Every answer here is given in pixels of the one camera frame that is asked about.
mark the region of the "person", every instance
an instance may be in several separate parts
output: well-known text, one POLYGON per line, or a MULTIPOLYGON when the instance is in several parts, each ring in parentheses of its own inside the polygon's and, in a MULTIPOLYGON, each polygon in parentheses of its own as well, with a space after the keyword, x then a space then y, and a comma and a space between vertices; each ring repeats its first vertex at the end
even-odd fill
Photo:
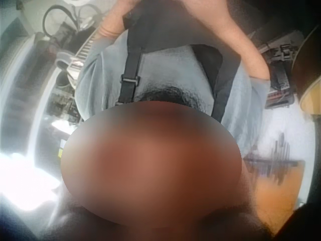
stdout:
MULTIPOLYGON (((220 123, 232 134, 244 157, 257 140, 270 90, 269 69, 250 39, 231 18, 226 0, 179 0, 188 12, 241 56, 220 123)), ((101 24, 83 66, 76 103, 84 120, 118 101, 127 58, 123 16, 139 0, 118 0, 101 24)), ((185 104, 211 115, 212 90, 189 46, 143 54, 134 101, 185 104)))

